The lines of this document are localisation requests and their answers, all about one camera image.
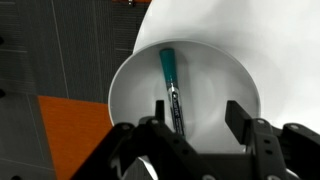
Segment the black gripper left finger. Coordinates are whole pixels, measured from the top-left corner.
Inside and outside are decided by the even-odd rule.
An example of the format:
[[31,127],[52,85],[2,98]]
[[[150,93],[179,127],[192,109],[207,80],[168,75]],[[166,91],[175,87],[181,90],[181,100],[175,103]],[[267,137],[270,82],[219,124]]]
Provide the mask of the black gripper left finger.
[[156,101],[155,117],[159,121],[165,120],[165,105],[163,100]]

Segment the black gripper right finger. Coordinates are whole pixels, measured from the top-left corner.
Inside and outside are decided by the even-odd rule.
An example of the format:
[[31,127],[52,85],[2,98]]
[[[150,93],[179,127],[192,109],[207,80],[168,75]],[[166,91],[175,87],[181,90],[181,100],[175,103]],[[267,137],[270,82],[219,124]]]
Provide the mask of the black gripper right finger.
[[251,116],[237,101],[228,100],[226,105],[225,122],[236,140],[241,145],[248,144],[247,128]]

